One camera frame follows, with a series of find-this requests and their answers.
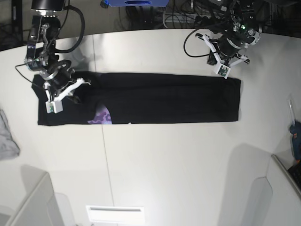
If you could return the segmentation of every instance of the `white bracket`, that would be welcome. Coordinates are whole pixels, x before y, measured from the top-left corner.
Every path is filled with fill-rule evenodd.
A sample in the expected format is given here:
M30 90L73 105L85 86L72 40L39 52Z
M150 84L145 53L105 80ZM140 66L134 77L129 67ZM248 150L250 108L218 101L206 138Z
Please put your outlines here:
M214 73L224 77L225 79L228 77L230 71L231 71L231 67L235 66L241 62L244 62L248 59L247 56L242 55L240 57L240 59L238 59L237 61L234 61L233 63L231 63L229 66L226 66L224 63L225 61L221 60L220 55L217 53L216 48L214 47L214 45L210 42L210 37L208 35L203 35L202 37L206 43L206 45L211 49L211 51L213 52L213 55L217 61L216 66L214 68Z
M67 95L69 95L69 93L71 91L78 88L84 82L85 82L85 80L83 78L78 78L76 80L76 83L68 86L62 93L60 93L60 95L58 97L55 97L53 100L52 100L52 97L51 97L51 95L49 93L49 90L48 90L48 88L50 87L50 84L49 84L49 82L45 82L44 83L44 89L45 89L45 92L46 92L46 96L48 98L48 101L45 103L47 113L59 113L59 112L63 111L62 100Z

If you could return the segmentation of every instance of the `purple graphic print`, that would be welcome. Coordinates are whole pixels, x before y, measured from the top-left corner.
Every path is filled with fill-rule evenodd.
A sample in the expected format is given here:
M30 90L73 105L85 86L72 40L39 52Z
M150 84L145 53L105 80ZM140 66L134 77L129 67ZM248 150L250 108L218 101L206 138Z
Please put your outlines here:
M104 106L100 106L96 110L96 114L93 120L88 121L89 124L107 124L111 125L111 115L109 110Z

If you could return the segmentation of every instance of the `black t-shirt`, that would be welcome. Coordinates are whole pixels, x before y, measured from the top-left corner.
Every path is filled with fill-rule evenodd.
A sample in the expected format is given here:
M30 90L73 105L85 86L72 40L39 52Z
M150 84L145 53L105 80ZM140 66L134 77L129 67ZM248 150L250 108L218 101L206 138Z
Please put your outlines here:
M91 80L76 89L82 103L64 98L63 111L47 113L45 91L39 98L39 125L190 123L237 121L239 79L148 73L76 72ZM36 75L33 82L42 87Z

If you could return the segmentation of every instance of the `air vent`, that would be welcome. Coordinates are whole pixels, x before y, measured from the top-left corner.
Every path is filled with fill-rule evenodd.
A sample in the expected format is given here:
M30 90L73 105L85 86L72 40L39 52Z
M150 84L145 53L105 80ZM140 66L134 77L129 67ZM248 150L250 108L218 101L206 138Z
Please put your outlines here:
M144 207L87 206L91 222L144 225Z

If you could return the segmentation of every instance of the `power strip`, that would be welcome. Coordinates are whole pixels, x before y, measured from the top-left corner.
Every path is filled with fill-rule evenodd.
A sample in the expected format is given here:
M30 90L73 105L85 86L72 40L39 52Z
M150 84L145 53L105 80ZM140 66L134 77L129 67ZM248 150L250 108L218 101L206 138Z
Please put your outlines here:
M202 15L207 16L208 18L211 17L210 13L207 13L207 12L203 12ZM197 14L193 14L193 13L186 13L186 15L180 14L180 13L174 13L174 23L193 24L195 22L197 16L198 16ZM165 20L166 23L172 23L173 22L173 14L165 13L165 19L166 19Z

